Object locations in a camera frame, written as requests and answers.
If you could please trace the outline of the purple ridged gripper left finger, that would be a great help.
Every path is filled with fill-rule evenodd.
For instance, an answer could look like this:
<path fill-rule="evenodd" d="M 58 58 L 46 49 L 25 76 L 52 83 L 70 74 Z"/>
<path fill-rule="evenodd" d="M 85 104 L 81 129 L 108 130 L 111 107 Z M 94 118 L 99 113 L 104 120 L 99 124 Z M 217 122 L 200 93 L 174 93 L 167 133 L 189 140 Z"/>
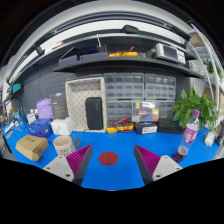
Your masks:
<path fill-rule="evenodd" d="M 68 156 L 57 156 L 44 167 L 44 170 L 81 185 L 92 154 L 92 145 L 87 145 Z"/>

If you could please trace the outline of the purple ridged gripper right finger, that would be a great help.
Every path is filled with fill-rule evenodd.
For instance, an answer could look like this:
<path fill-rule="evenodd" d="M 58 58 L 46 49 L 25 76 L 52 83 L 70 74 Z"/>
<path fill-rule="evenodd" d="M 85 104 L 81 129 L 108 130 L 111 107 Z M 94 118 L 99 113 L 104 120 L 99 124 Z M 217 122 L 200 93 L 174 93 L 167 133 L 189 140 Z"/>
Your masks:
<path fill-rule="evenodd" d="M 168 155 L 158 156 L 139 145 L 134 146 L 134 156 L 137 160 L 145 185 L 182 169 L 182 167 Z"/>

